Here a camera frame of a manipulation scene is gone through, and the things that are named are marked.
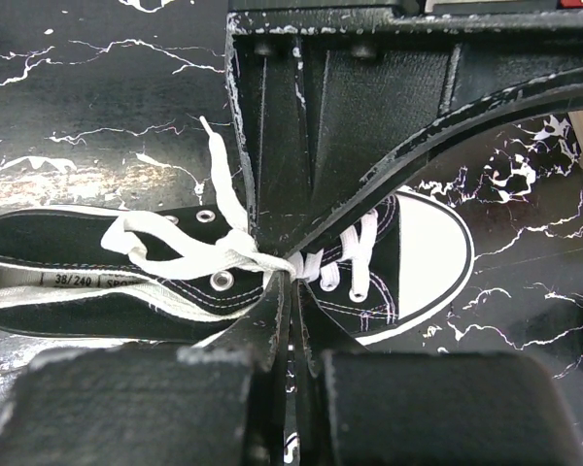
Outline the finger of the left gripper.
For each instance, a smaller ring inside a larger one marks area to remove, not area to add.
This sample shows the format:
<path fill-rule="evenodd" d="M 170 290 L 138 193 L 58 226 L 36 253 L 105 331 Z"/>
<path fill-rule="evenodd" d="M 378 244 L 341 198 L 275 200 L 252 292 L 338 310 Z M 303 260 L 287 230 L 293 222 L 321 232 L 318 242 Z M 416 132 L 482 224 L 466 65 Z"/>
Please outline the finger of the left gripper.
<path fill-rule="evenodd" d="M 316 192 L 330 52 L 295 34 L 232 35 L 229 45 L 250 232 L 274 255 L 319 250 Z"/>

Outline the black white sneaker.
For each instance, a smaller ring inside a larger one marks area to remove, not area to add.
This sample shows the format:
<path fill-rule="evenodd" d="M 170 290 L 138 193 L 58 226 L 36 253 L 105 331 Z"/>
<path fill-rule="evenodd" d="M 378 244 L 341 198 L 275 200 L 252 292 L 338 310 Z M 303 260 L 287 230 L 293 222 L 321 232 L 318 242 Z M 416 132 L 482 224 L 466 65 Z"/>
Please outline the black white sneaker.
<path fill-rule="evenodd" d="M 401 334 L 444 308 L 468 282 L 474 244 L 451 208 L 397 191 L 375 208 L 378 235 L 365 300 L 349 297 L 351 262 L 338 264 L 331 292 L 307 282 L 323 310 L 364 345 Z M 77 205 L 0 216 L 0 329 L 42 337 L 110 337 L 195 344 L 217 337 L 247 313 L 267 283 L 262 272 L 231 268 L 193 280 L 148 274 L 101 238 L 122 213 Z M 192 238 L 215 244 L 230 231 L 216 206 L 158 214 Z M 179 257 L 140 233 L 147 258 Z M 341 257 L 340 237 L 322 263 Z"/>

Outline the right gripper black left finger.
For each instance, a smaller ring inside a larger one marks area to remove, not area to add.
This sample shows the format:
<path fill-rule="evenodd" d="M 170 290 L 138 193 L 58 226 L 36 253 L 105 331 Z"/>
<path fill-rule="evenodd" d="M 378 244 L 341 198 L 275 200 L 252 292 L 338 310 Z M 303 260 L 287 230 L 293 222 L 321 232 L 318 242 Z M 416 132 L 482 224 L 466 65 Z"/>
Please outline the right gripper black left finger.
<path fill-rule="evenodd" d="M 281 465 L 291 278 L 272 275 L 257 303 L 194 366 L 195 465 Z"/>

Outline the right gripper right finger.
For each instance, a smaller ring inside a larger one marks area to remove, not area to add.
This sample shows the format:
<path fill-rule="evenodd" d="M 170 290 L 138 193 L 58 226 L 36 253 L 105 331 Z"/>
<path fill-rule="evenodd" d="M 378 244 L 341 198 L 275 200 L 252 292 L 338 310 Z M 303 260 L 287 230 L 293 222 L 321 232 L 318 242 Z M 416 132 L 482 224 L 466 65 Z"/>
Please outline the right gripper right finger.
<path fill-rule="evenodd" d="M 324 362 L 326 351 L 363 353 L 364 346 L 327 314 L 305 281 L 291 289 L 295 419 L 302 465 L 332 465 Z"/>

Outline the white shoelace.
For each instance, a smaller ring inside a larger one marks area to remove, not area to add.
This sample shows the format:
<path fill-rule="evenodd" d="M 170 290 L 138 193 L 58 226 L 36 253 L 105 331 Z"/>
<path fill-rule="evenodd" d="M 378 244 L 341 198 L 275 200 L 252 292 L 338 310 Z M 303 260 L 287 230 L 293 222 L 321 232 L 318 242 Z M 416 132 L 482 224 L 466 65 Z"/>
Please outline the white shoelace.
<path fill-rule="evenodd" d="M 232 186 L 226 146 L 204 116 L 199 118 L 209 136 L 211 180 L 217 206 L 230 231 L 213 245 L 198 241 L 168 218 L 145 211 L 120 214 L 101 238 L 101 247 L 127 256 L 142 271 L 170 280 L 193 280 L 215 275 L 231 268 L 262 272 L 267 281 L 277 271 L 285 271 L 292 279 L 309 283 L 318 281 L 321 290 L 333 291 L 340 284 L 338 264 L 351 262 L 349 297 L 358 303 L 366 299 L 370 287 L 370 260 L 378 235 L 378 213 L 371 210 L 360 219 L 360 227 L 350 226 L 340 235 L 341 257 L 324 265 L 324 252 L 297 252 L 285 259 L 258 250 L 249 234 L 248 214 Z M 147 258 L 148 250 L 139 239 L 140 233 L 159 239 L 179 254 L 167 261 Z"/>

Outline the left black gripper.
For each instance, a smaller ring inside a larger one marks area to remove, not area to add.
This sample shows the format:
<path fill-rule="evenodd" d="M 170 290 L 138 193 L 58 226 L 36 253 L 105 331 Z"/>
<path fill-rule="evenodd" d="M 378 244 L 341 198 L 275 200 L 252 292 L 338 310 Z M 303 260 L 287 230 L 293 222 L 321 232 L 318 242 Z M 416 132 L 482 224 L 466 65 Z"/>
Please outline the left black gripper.
<path fill-rule="evenodd" d="M 319 249 L 440 152 L 495 126 L 583 110 L 583 10 L 416 1 L 233 1 L 232 35 L 301 35 L 330 52 L 316 194 L 285 237 Z"/>

